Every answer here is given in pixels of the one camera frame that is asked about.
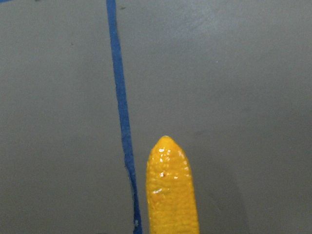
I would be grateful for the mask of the yellow corn cob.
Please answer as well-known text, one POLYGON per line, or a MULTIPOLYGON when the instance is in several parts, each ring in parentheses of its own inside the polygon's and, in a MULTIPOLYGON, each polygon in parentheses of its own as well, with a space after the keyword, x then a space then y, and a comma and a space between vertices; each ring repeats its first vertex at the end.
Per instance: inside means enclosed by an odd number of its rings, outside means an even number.
POLYGON ((150 233, 200 232, 191 167, 183 149, 169 136, 162 136, 150 152, 146 196, 150 233))

